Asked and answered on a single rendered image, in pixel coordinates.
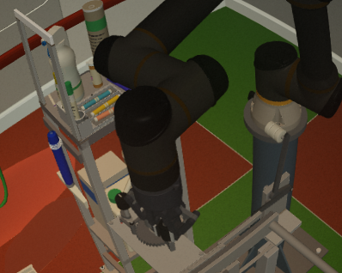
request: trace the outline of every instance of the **blue bottle cap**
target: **blue bottle cap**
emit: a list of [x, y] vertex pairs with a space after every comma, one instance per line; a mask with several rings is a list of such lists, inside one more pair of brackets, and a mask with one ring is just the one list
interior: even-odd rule
[[51, 130], [48, 134], [47, 134], [47, 138], [48, 138], [48, 142], [51, 145], [55, 145], [59, 142], [59, 138], [58, 135], [56, 134], [56, 132], [54, 130]]

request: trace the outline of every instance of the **blue tube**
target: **blue tube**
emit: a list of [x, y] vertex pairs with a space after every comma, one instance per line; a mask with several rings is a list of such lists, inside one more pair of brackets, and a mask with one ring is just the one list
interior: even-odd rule
[[123, 86], [123, 85], [121, 85], [121, 84], [119, 84], [119, 83], [117, 83], [117, 82], [112, 82], [112, 81], [110, 81], [110, 82], [111, 82], [111, 83], [114, 83], [116, 86], [118, 86], [118, 87], [124, 89], [125, 91], [131, 90], [130, 88], [127, 88], [127, 87], [125, 87], [125, 86]]
[[54, 130], [51, 130], [47, 134], [48, 142], [50, 143], [50, 148], [55, 156], [55, 160], [58, 163], [58, 169], [64, 179], [64, 182], [71, 186], [74, 184], [72, 179], [71, 171], [69, 165], [67, 164], [66, 158], [64, 157], [64, 151], [62, 150], [62, 141], [60, 141], [58, 135]]
[[94, 98], [93, 100], [91, 100], [91, 101], [85, 103], [83, 106], [81, 106], [81, 108], [82, 108], [83, 110], [88, 109], [89, 107], [93, 106], [96, 102], [98, 102], [99, 100], [104, 99], [105, 97], [107, 97], [107, 96], [110, 95], [110, 94], [111, 94], [111, 92], [110, 92], [109, 90], [107, 90], [106, 92], [104, 92], [104, 93], [98, 95], [98, 96], [97, 96], [96, 98]]

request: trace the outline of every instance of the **metal shelving rack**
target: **metal shelving rack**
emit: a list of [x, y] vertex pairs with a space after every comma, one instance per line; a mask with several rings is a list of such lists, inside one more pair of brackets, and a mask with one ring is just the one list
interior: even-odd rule
[[[81, 164], [83, 163], [85, 166], [85, 170], [87, 175], [89, 176], [89, 182], [94, 191], [96, 201], [99, 204], [101, 215], [105, 222], [112, 221], [113, 212], [109, 206], [107, 195], [104, 191], [103, 184], [101, 183], [101, 177], [99, 175], [95, 158], [93, 156], [90, 145], [102, 139], [107, 134], [111, 133], [115, 130], [115, 124], [113, 118], [108, 118], [103, 122], [102, 125], [94, 125], [94, 123], [90, 123], [88, 119], [85, 122], [77, 122], [75, 121], [74, 116], [72, 115], [71, 106], [69, 97], [66, 93], [66, 88], [64, 85], [64, 77], [62, 71], [60, 69], [58, 54], [55, 48], [55, 43], [53, 37], [39, 25], [37, 25], [34, 21], [27, 18], [23, 13], [19, 10], [15, 9], [15, 18], [18, 23], [19, 32], [21, 35], [21, 41], [24, 47], [24, 51], [26, 53], [27, 61], [29, 64], [29, 68], [31, 71], [32, 78], [34, 80], [34, 86], [37, 91], [37, 95], [40, 99], [40, 107], [44, 113], [44, 122], [46, 127], [49, 130], [54, 130], [58, 134], [58, 136], [63, 141], [62, 149], [64, 150], [64, 154], [67, 160], [67, 163], [70, 167], [70, 171], [72, 174], [72, 178], [75, 182], [73, 186], [77, 187], [79, 190], [81, 189], [79, 182], [76, 178], [75, 171], [70, 163], [70, 159], [68, 154], [66, 153], [66, 149], [69, 150], [72, 155], [79, 161]], [[52, 103], [49, 101], [48, 96], [45, 98], [43, 95], [42, 88], [40, 86], [40, 81], [37, 75], [37, 71], [34, 66], [34, 61], [32, 57], [32, 52], [29, 48], [29, 44], [27, 41], [27, 34], [24, 25], [32, 29], [35, 33], [37, 33], [42, 39], [46, 41], [48, 44], [48, 50], [50, 55], [52, 56], [53, 69], [55, 72], [55, 76], [58, 80], [58, 89], [61, 94], [61, 97], [64, 98], [64, 110], [66, 113], [71, 113], [70, 115], [65, 114], [67, 116], [67, 120], [63, 121], [58, 114], [58, 111], [55, 107], [53, 107]], [[85, 95], [84, 98], [86, 100], [87, 96], [91, 94], [95, 89], [91, 90], [92, 86], [84, 86]], [[118, 88], [112, 83], [109, 82], [102, 90], [106, 88], [115, 89], [119, 94], [123, 94], [125, 91], [121, 88]], [[66, 137], [60, 132], [61, 129], [78, 147], [74, 147], [70, 141], [66, 139]], [[176, 141], [179, 162], [180, 162], [180, 174], [183, 186], [183, 201], [186, 205], [186, 209], [190, 210], [188, 193], [187, 193], [187, 185], [186, 185], [186, 175], [185, 175], [185, 167], [182, 155], [181, 141], [180, 138]], [[74, 194], [77, 205], [82, 213], [82, 217], [85, 220], [85, 223], [88, 227], [91, 237], [98, 249], [98, 252], [101, 255], [102, 260], [106, 266], [105, 269], [102, 269], [104, 272], [121, 272], [121, 273], [134, 273], [134, 269], [131, 265], [131, 261], [134, 258], [137, 258], [139, 255], [135, 252], [128, 252], [125, 248], [123, 240], [107, 225], [107, 228], [104, 228], [95, 218], [93, 218], [89, 212], [89, 204], [84, 196], [79, 196]], [[192, 228], [186, 233], [186, 237], [193, 243], [193, 233]], [[115, 259], [112, 258], [108, 252], [112, 252], [123, 264], [124, 268], [122, 268]], [[149, 270], [147, 273], [156, 272], [154, 269]]]

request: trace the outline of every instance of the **black knob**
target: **black knob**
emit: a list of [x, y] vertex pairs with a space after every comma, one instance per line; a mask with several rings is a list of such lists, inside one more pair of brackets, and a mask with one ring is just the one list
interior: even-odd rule
[[254, 97], [254, 91], [249, 91], [248, 100], [251, 100]]
[[115, 197], [115, 203], [117, 204], [118, 209], [125, 210], [129, 209], [131, 206], [125, 200], [126, 193], [120, 192]]

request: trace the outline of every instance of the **green floor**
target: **green floor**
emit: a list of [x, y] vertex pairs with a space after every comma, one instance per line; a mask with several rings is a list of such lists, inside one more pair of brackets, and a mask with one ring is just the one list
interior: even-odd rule
[[[200, 54], [209, 55], [225, 68], [229, 76], [229, 90], [198, 122], [249, 162], [253, 159], [252, 136], [244, 125], [243, 109], [248, 92], [255, 90], [254, 52], [268, 41], [288, 42], [234, 10], [223, 8], [210, 14], [170, 54], [182, 61]], [[308, 121], [315, 115], [308, 110]], [[252, 171], [203, 206], [199, 210], [203, 217], [193, 226], [196, 246], [205, 250], [248, 218], [251, 192]], [[302, 228], [329, 250], [324, 260], [342, 273], [342, 238], [294, 198], [290, 211], [302, 221]], [[132, 264], [136, 273], [150, 269], [141, 258], [135, 259]], [[314, 267], [309, 272], [321, 270]]]

